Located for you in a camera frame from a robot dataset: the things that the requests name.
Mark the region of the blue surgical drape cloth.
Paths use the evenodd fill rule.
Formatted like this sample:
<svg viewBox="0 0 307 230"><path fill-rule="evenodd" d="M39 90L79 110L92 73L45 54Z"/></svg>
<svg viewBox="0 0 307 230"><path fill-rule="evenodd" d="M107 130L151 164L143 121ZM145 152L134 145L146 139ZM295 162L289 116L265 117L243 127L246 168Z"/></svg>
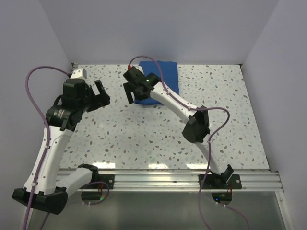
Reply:
<svg viewBox="0 0 307 230"><path fill-rule="evenodd" d="M172 61L157 61L163 74L164 83L171 88L175 93L179 94L179 84L178 84L178 68L177 63ZM141 61L138 65L142 69L142 72L145 76L150 73L160 76L160 71L158 70L157 65L153 61ZM139 105L156 105L161 104L155 99L148 98L145 100L134 100L135 104Z"/></svg>

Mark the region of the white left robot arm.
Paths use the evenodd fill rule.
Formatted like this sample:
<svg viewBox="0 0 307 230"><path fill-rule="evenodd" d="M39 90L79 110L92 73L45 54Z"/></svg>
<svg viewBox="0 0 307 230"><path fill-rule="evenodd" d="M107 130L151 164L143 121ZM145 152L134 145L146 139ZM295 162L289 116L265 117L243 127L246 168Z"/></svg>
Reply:
<svg viewBox="0 0 307 230"><path fill-rule="evenodd" d="M14 189L15 201L33 209L58 215L68 198L83 186L95 188L100 182L98 168L81 164L64 179L57 181L57 173L64 150L85 112L109 105L110 97L100 80L95 80L96 95L86 83L86 70L78 68L63 83L63 93L46 113L48 127L33 170L22 188Z"/></svg>

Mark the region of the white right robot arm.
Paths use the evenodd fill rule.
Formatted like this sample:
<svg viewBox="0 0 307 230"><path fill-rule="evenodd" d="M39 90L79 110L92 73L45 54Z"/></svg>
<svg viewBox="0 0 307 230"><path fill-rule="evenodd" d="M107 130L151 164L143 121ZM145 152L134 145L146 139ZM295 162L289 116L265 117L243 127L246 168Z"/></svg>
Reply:
<svg viewBox="0 0 307 230"><path fill-rule="evenodd" d="M190 143L195 144L202 155L208 161L211 172L203 177L201 188L226 189L231 182L234 170L230 164L224 160L217 159L212 153L212 138L218 131L210 131L209 111L223 110L227 113L227 121L230 113L224 108L197 107L185 101L173 90L171 90L161 78L150 73L145 76L136 67L128 66L128 70L123 74L126 79L124 89L130 104L134 100L154 99L166 106L175 113L185 124L182 131L183 137Z"/></svg>

